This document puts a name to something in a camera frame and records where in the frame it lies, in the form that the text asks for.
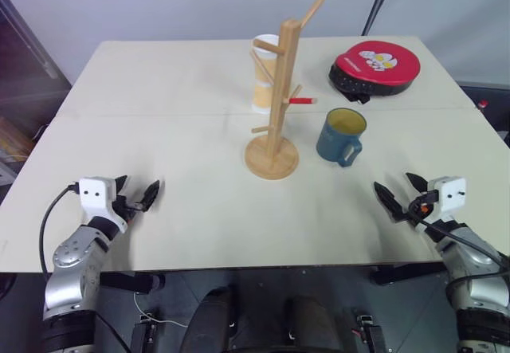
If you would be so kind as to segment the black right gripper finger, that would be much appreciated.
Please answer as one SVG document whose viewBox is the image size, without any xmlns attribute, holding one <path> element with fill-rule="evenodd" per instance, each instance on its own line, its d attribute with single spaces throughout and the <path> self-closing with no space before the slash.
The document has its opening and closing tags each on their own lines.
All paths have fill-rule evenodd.
<svg viewBox="0 0 510 353">
<path fill-rule="evenodd" d="M 378 182 L 374 182 L 373 185 L 379 202 L 386 209 L 387 213 L 390 215 L 393 222 L 407 221 L 409 219 L 407 216 L 407 212 L 397 202 L 391 191 L 387 187 Z"/>
<path fill-rule="evenodd" d="M 415 190 L 418 192 L 426 192 L 426 180 L 422 176 L 406 172 L 406 177 Z"/>
</svg>

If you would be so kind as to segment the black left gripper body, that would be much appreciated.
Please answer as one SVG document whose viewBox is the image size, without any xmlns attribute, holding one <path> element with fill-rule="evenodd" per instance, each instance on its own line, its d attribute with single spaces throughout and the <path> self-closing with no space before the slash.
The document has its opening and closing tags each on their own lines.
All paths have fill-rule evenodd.
<svg viewBox="0 0 510 353">
<path fill-rule="evenodd" d="M 116 195 L 112 208 L 126 223 L 129 223 L 137 213 L 143 212 L 143 205 L 141 203 L 131 203 L 127 200 L 126 196 L 119 194 Z"/>
</svg>

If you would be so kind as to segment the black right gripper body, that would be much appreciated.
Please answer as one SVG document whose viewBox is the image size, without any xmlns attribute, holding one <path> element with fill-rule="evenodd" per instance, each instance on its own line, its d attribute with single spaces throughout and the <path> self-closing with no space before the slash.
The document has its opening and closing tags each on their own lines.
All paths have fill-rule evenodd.
<svg viewBox="0 0 510 353">
<path fill-rule="evenodd" d="M 439 217 L 434 213 L 434 204 L 439 199 L 438 190 L 421 193 L 407 207 L 406 216 L 415 230 L 425 230 L 429 224 L 435 223 Z"/>
</svg>

